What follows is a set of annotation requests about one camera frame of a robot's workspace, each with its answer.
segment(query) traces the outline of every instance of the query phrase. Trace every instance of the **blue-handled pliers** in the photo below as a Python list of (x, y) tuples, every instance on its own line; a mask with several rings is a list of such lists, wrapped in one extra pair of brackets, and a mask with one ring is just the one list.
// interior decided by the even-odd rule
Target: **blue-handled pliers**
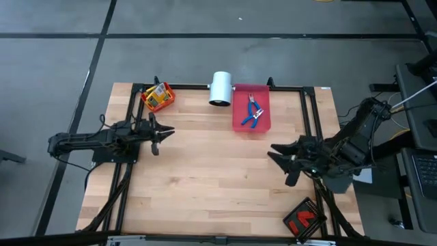
[[(255, 114), (252, 113), (252, 104), (255, 105), (255, 108), (257, 111)], [(246, 124), (249, 120), (254, 119), (251, 128), (255, 128), (258, 123), (258, 117), (264, 112), (264, 110), (261, 109), (259, 104), (253, 99), (252, 93), (249, 93), (249, 116), (241, 122), (241, 125)]]

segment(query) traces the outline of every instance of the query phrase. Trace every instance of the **red tray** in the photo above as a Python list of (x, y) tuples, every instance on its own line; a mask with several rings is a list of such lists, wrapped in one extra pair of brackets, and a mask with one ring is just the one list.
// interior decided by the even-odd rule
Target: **red tray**
[[(249, 116), (249, 93), (252, 93), (255, 101), (264, 110), (259, 116), (258, 123), (255, 128), (251, 128), (253, 120), (249, 120), (245, 125), (241, 122)], [(232, 126), (236, 132), (249, 133), (266, 133), (270, 130), (270, 97), (269, 87), (267, 85), (247, 85), (235, 84), (235, 91), (232, 98)], [(252, 105), (252, 113), (257, 110)]]

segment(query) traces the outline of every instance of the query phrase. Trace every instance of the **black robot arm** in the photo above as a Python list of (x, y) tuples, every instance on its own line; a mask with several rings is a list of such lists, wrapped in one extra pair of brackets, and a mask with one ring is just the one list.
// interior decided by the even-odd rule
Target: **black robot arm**
[(344, 193), (364, 168), (374, 167), (373, 134), (381, 122), (390, 119), (391, 106), (366, 98), (355, 117), (329, 139), (300, 136), (291, 144), (272, 144), (268, 155), (288, 174), (286, 185), (293, 187), (301, 172), (322, 179), (334, 193)]
[(114, 157), (109, 158), (113, 160), (117, 156), (128, 156), (135, 150), (135, 144), (151, 141), (152, 153), (158, 155), (157, 144), (172, 135), (173, 129), (157, 123), (154, 114), (150, 113), (149, 120), (137, 123), (121, 121), (97, 133), (57, 133), (48, 139), (47, 151), (51, 156), (58, 157), (73, 150), (100, 150), (111, 153)]

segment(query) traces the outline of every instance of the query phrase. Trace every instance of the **wood plank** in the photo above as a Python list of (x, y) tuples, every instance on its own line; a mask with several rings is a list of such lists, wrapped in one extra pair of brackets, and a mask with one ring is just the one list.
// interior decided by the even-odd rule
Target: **wood plank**
[[(108, 123), (124, 119), (131, 86), (114, 84)], [(289, 144), (304, 135), (299, 93), (271, 92), (272, 128), (248, 134), (233, 132), (231, 107), (209, 105), (209, 91), (175, 92), (176, 101), (156, 114), (158, 122), (175, 127), (175, 134), (160, 144), (160, 156), (152, 155), (148, 143), (141, 145), (122, 232), (293, 237), (282, 218), (304, 198), (315, 200), (312, 180), (302, 176), (295, 187), (285, 186), (284, 173), (266, 153), (270, 144)], [(320, 88), (316, 94), (322, 130), (329, 137), (338, 131), (332, 94)], [(106, 202), (113, 167), (103, 164), (90, 175), (77, 229)], [(361, 226), (353, 190), (336, 198), (352, 225)]]

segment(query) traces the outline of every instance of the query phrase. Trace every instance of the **concrete floor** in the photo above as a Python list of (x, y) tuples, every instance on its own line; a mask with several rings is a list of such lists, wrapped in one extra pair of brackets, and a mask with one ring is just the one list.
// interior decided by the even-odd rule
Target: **concrete floor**
[[(2, 0), (0, 33), (100, 33), (109, 2)], [(424, 30), (437, 31), (426, 7), (416, 1), (410, 4)], [(119, 0), (109, 27), (109, 33), (208, 32), (414, 33), (414, 28), (399, 3), (339, 0)], [(0, 121), (0, 149), (27, 157), (24, 165), (0, 165), (0, 238), (33, 234), (55, 165), (46, 153), (46, 141), (67, 130), (96, 43), (95, 39), (0, 39), (0, 112), (5, 116)], [(79, 132), (100, 126), (98, 115), (106, 109), (114, 82), (151, 82), (157, 75), (170, 83), (210, 83), (217, 70), (232, 73), (235, 83), (264, 84), (272, 76), (277, 85), (332, 87), (341, 115), (371, 95), (368, 84), (392, 83), (395, 64), (425, 54), (420, 42), (411, 41), (106, 40)], [(402, 115), (397, 117), (406, 124)], [(398, 130), (392, 122), (384, 123), (376, 144)], [(90, 159), (91, 152), (70, 157), (84, 167), (89, 167)], [(83, 170), (67, 168), (48, 234), (74, 231), (84, 177)], [(437, 240), (418, 229), (401, 231), (389, 225), (386, 218), (399, 214), (397, 201), (363, 194), (357, 198), (367, 236), (424, 245)]]

